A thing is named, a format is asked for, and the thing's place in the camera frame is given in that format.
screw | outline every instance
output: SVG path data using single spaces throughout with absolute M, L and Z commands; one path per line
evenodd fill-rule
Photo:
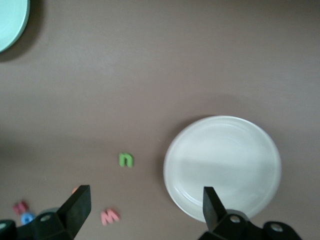
M 1 230 L 1 229 L 4 229 L 6 226 L 7 226 L 6 223 L 0 223 L 0 230 Z
M 272 223 L 270 225 L 270 227 L 272 228 L 272 230 L 276 231 L 276 232 L 283 232 L 283 228 L 279 225 L 279 224 L 276 224 L 276 223 Z
M 42 218 L 40 218 L 40 222 L 45 222 L 51 218 L 50 215 L 44 215 Z
M 235 223 L 235 224 L 240 223 L 240 218 L 239 218 L 238 216 L 236 216 L 236 215 L 232 215 L 232 216 L 230 217 L 230 220 L 231 220 L 231 222 L 233 222 L 233 223 Z

red foam letter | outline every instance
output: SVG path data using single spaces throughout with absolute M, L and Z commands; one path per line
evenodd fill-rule
M 101 222 L 104 226 L 112 224 L 114 221 L 119 222 L 119 214 L 113 209 L 107 209 L 101 212 Z

mint green plate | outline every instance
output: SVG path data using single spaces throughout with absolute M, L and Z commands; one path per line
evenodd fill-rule
M 30 0 L 0 0 L 0 53 L 21 36 L 29 11 Z

brown surface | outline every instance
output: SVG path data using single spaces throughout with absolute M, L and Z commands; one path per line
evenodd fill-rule
M 320 7 L 276 1 L 33 1 L 0 54 L 0 216 L 38 214 L 90 184 L 77 240 L 195 240 L 206 225 L 166 192 L 162 166 L 193 121 L 262 127 L 282 158 L 273 201 L 252 219 L 320 236 Z M 118 152 L 134 155 L 120 168 Z M 107 227 L 100 211 L 121 221 Z

